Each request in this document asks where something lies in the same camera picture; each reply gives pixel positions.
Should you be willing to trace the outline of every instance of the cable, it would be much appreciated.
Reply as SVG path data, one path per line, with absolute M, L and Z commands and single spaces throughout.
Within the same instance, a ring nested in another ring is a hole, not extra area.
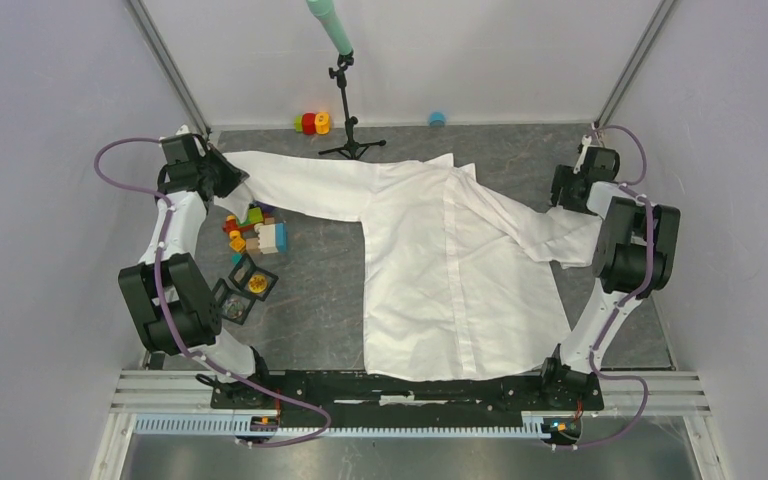
M 166 320 L 166 325 L 169 327 L 169 332 L 172 334 L 172 338 L 175 340 L 175 345 L 178 347 L 178 350 L 181 351 L 181 354 L 184 355 L 184 357 L 193 358 L 196 355 L 190 352 L 186 344 L 184 344 L 184 340 L 181 338 L 181 333 L 178 331 L 178 328 L 175 326 L 175 322 L 172 320 L 172 312 L 169 310 L 169 304 L 166 302 L 166 294 L 163 290 L 163 284 L 161 282 L 160 264 L 163 260 L 163 240 L 166 239 L 166 232 L 169 230 L 169 222 L 170 220 L 172 220 L 172 213 L 174 212 L 174 209 L 172 206 L 172 200 L 170 200 L 169 197 L 167 197 L 161 192 L 158 192 L 157 190 L 138 187 L 134 185 L 127 185 L 121 182 L 117 182 L 116 180 L 113 180 L 112 178 L 102 173 L 101 168 L 99 167 L 102 155 L 104 155 L 108 150 L 110 150 L 115 146 L 122 145 L 124 143 L 136 143 L 136 142 L 146 142 L 146 143 L 154 143 L 154 144 L 160 143 L 159 140 L 156 140 L 154 138 L 145 138 L 145 137 L 123 138 L 122 140 L 117 140 L 115 142 L 109 143 L 105 145 L 101 150 L 99 150 L 98 153 L 95 155 L 95 160 L 93 160 L 93 169 L 95 169 L 95 173 L 102 180 L 109 183 L 110 185 L 113 185 L 114 187 L 121 188 L 122 190 L 128 190 L 131 192 L 145 193 L 166 202 L 166 215 L 163 218 L 163 224 L 160 226 L 160 233 L 157 237 L 158 248 L 155 251 L 155 256 L 154 256 L 154 284 L 157 286 L 157 299 L 158 299 L 158 302 L 160 303 L 160 309 L 163 311 L 163 317 Z M 331 426 L 331 415 L 329 415 L 328 412 L 325 411 L 323 408 L 318 407 L 316 405 L 312 405 L 307 402 L 303 402 L 301 400 L 296 400 L 294 398 L 281 395 L 280 393 L 273 392 L 268 388 L 262 387 L 252 382 L 251 380 L 243 377 L 242 375 L 236 374 L 234 372 L 231 372 L 223 368 L 221 365 L 217 364 L 216 362 L 214 362 L 212 359 L 208 358 L 204 354 L 200 354 L 199 358 L 201 359 L 201 361 L 203 361 L 206 365 L 208 365 L 211 369 L 213 369 L 216 373 L 220 375 L 231 377 L 234 380 L 237 380 L 238 382 L 241 382 L 244 385 L 257 390 L 258 392 L 264 395 L 268 395 L 277 400 L 283 400 L 291 405 L 296 405 L 298 407 L 306 408 L 308 410 L 314 411 L 322 415 L 323 417 L 325 417 L 325 425 L 323 425 L 321 428 L 317 429 L 316 431 L 313 431 L 306 435 L 302 435 L 299 437 L 291 438 L 290 440 L 284 440 L 280 442 L 270 442 L 270 443 L 261 443 L 261 444 L 250 443 L 249 446 L 255 447 L 255 448 L 275 448 L 275 447 L 295 445 L 295 444 L 306 442 L 308 440 L 312 440 L 318 437 L 323 432 L 328 430 L 328 428 Z
M 635 135 L 634 132 L 632 132 L 626 127 L 623 127 L 622 125 L 605 125 L 604 127 L 599 127 L 595 130 L 592 130 L 593 138 L 595 138 L 598 141 L 599 139 L 598 133 L 604 130 L 619 130 L 621 132 L 625 132 L 626 135 L 631 137 L 631 139 L 634 141 L 634 144 L 637 145 L 637 149 L 640 151 L 640 163 L 641 163 L 640 177 L 638 177 L 637 180 L 633 182 L 625 182 L 625 183 L 628 186 L 634 186 L 642 182 L 643 179 L 646 178 L 646 170 L 647 168 L 649 168 L 649 162 L 646 160 L 646 151 L 643 149 L 643 144 L 640 142 L 640 139 L 637 138 L 637 135 Z
M 649 288 L 649 284 L 652 283 L 652 274 L 655 270 L 655 218 L 654 212 L 652 211 L 652 203 L 648 198 L 643 195 L 639 195 L 632 189 L 628 188 L 628 185 L 624 183 L 619 185 L 619 189 L 630 195 L 635 200 L 642 202 L 646 210 L 646 273 L 640 286 L 635 288 L 628 295 L 624 296 L 614 306 L 614 310 L 608 316 L 608 321 L 605 322 L 605 326 L 602 327 L 602 330 L 599 332 L 599 336 L 596 337 L 596 341 L 593 343 L 593 347 L 590 349 L 589 361 L 590 369 L 593 370 L 593 373 L 595 373 L 597 377 L 603 380 L 633 380 L 639 382 L 643 387 L 643 398 L 640 400 L 640 407 L 637 409 L 637 413 L 634 414 L 634 417 L 632 417 L 631 421 L 628 422 L 619 432 L 609 437 L 594 440 L 592 442 L 585 442 L 577 445 L 553 446 L 553 448 L 559 448 L 561 450 L 579 450 L 582 448 L 598 447 L 600 445 L 605 445 L 615 440 L 619 440 L 629 431 L 631 431 L 635 425 L 637 425 L 637 422 L 639 422 L 643 417 L 643 411 L 646 410 L 646 405 L 649 403 L 649 384 L 646 383 L 646 379 L 639 375 L 605 375 L 601 370 L 599 370 L 599 367 L 596 366 L 596 352 L 599 351 L 599 348 L 602 346 L 602 342 L 605 341 L 605 337 L 608 335 L 608 331 L 617 320 L 617 317 L 619 317 L 620 309 L 624 307 L 629 300 L 643 293 L 647 288 Z

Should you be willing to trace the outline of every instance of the green foam cylinder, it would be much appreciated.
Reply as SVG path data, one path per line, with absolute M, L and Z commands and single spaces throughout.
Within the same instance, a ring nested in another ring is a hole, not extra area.
M 337 10 L 334 9 L 334 0 L 307 0 L 307 7 L 322 24 L 340 55 L 352 53 L 352 43 L 349 42 L 340 17 L 337 16 Z

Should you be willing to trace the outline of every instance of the white backdrop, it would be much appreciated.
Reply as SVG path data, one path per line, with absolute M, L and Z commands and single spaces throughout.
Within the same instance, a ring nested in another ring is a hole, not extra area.
M 363 125 L 596 118 L 658 0 L 335 0 Z M 342 123 L 337 52 L 304 0 L 146 0 L 215 128 Z

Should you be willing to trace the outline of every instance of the shirt sleeve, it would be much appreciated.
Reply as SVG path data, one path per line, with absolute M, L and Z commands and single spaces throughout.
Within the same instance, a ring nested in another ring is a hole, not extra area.
M 552 208 L 538 213 L 500 193 L 458 175 L 453 198 L 513 238 L 535 262 L 558 261 L 564 267 L 590 265 L 601 219 Z
M 357 222 L 376 190 L 380 165 L 356 160 L 288 157 L 264 152 L 232 152 L 225 158 L 247 172 L 244 184 L 254 199 L 313 217 Z M 234 195 L 216 199 L 228 208 Z

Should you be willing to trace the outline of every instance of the white shirt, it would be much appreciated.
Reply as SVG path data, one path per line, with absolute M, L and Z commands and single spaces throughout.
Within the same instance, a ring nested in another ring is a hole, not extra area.
M 451 154 L 389 164 L 225 157 L 251 175 L 245 185 L 258 201 L 363 226 L 367 372 L 412 381 L 513 375 L 569 335 L 548 262 L 589 265 L 597 217 L 537 213 L 479 185 L 474 165 L 454 168 Z M 248 200 L 235 191 L 215 203 L 239 212 Z

